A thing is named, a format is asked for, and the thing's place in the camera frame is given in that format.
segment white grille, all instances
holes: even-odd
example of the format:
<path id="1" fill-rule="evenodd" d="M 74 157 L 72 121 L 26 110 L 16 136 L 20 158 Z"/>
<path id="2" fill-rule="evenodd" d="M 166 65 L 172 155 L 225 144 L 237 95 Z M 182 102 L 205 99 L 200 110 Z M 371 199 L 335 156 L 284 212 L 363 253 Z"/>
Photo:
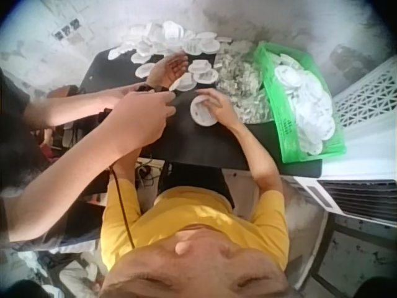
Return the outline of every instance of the white grille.
<path id="1" fill-rule="evenodd" d="M 334 97 L 343 127 L 373 120 L 397 106 L 397 56 Z"/>

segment table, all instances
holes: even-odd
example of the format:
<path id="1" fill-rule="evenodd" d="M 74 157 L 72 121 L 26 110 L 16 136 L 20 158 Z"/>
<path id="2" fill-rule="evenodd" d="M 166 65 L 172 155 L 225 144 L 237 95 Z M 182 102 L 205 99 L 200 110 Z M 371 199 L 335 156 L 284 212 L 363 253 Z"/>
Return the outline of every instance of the table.
<path id="1" fill-rule="evenodd" d="M 145 80 L 135 76 L 135 70 L 140 66 L 134 65 L 130 60 L 135 51 L 127 52 L 111 61 L 107 59 L 108 53 L 109 50 L 100 52 L 91 63 L 80 86 L 87 93 Z M 162 57 L 154 55 L 149 62 L 157 62 Z M 207 59 L 213 64 L 215 55 L 190 56 L 189 64 L 194 59 Z M 196 89 L 209 87 L 211 86 L 197 84 Z M 176 94 L 177 97 L 172 102 L 177 109 L 176 114 L 168 119 L 163 136 L 154 144 L 144 148 L 141 156 L 191 165 L 248 170 L 248 164 L 239 143 L 224 126 L 215 124 L 212 127 L 201 127 L 192 120 L 189 107 L 196 93 L 176 91 Z M 84 133 L 88 133 L 97 125 L 97 116 L 92 116 L 83 119 L 80 127 Z M 281 174 L 310 178 L 321 176 L 321 160 L 282 163 L 274 121 L 249 124 L 247 127 L 272 155 Z"/>

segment black cable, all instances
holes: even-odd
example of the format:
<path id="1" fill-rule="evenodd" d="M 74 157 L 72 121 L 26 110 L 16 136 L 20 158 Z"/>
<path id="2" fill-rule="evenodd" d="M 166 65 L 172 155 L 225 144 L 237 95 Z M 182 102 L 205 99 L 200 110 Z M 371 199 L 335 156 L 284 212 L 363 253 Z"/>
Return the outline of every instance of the black cable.
<path id="1" fill-rule="evenodd" d="M 132 240 L 130 226 L 128 225 L 128 221 L 127 221 L 127 215 L 125 214 L 124 204 L 123 204 L 123 200 L 122 200 L 122 194 L 120 192 L 120 186 L 118 185 L 117 175 L 116 175 L 115 171 L 113 170 L 113 167 L 110 167 L 110 172 L 113 174 L 114 180 L 116 182 L 116 187 L 117 187 L 117 192 L 118 192 L 118 199 L 120 201 L 120 207 L 122 208 L 122 214 L 123 214 L 123 218 L 124 218 L 125 229 L 127 230 L 127 235 L 128 235 L 128 239 L 130 240 L 130 243 L 131 243 L 131 248 L 134 249 L 135 245 L 134 245 L 134 242 Z"/>

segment hand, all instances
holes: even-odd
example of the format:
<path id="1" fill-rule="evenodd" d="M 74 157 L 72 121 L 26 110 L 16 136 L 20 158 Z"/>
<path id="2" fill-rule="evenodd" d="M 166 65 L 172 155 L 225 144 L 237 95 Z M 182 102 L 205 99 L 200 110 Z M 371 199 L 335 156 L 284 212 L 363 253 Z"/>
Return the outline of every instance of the hand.
<path id="1" fill-rule="evenodd" d="M 228 129 L 241 124 L 227 95 L 215 89 L 199 89 L 196 92 L 209 97 L 208 100 L 203 101 L 203 105 L 207 107 L 219 123 Z"/>
<path id="2" fill-rule="evenodd" d="M 172 92 L 128 93 L 98 126 L 100 138 L 113 146 L 118 157 L 153 143 L 176 112 L 168 106 L 174 98 Z"/>
<path id="3" fill-rule="evenodd" d="M 137 91 L 138 88 L 143 85 L 144 82 L 141 83 L 136 83 L 128 86 L 122 86 L 118 88 L 113 88 L 113 89 L 108 89 L 108 90 L 103 90 L 99 91 L 96 93 L 91 93 L 88 94 L 88 96 L 92 96 L 93 98 L 96 98 L 100 100 L 100 105 L 101 107 L 103 106 L 103 109 L 114 109 L 115 105 L 130 92 Z"/>
<path id="4" fill-rule="evenodd" d="M 163 58 L 150 71 L 146 83 L 153 88 L 156 86 L 170 88 L 186 72 L 187 65 L 185 53 L 175 53 Z"/>

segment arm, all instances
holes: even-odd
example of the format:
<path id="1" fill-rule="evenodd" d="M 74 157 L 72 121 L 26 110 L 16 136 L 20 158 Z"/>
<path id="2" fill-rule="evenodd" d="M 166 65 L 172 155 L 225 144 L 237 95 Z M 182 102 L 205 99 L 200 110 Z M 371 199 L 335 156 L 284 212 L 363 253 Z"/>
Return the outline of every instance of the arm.
<path id="1" fill-rule="evenodd" d="M 127 154 L 119 159 L 112 167 L 117 177 L 125 216 L 130 229 L 132 229 L 133 224 L 141 217 L 141 210 L 135 189 L 135 164 L 140 151 L 135 150 Z M 125 229 L 126 226 L 115 177 L 111 175 L 109 185 L 107 186 L 107 204 L 100 231 L 102 259 L 108 269 L 131 249 Z"/>
<path id="2" fill-rule="evenodd" d="M 6 200 L 10 241 L 45 233 L 101 171 L 157 140 L 166 118 L 176 111 L 167 105 L 174 97 L 173 93 L 128 94 L 98 128 L 32 181 L 20 197 Z"/>
<path id="3" fill-rule="evenodd" d="M 138 83 L 97 93 L 30 102 L 25 109 L 24 119 L 31 129 L 43 129 L 96 115 L 104 109 L 113 109 L 122 97 L 135 91 L 140 85 Z"/>
<path id="4" fill-rule="evenodd" d="M 237 138 L 248 161 L 252 178 L 259 186 L 261 194 L 269 190 L 282 193 L 280 174 L 273 158 L 247 127 L 239 121 L 228 97 L 214 89 L 203 89 L 197 92 L 210 97 L 210 100 L 204 104 L 216 119 Z"/>
<path id="5" fill-rule="evenodd" d="M 268 254 L 284 270 L 288 261 L 289 238 L 277 166 L 255 136 L 238 120 L 227 96 L 214 89 L 197 92 L 209 96 L 205 105 L 220 123 L 232 131 L 243 149 L 252 177 L 261 191 L 252 222 L 259 228 Z"/>

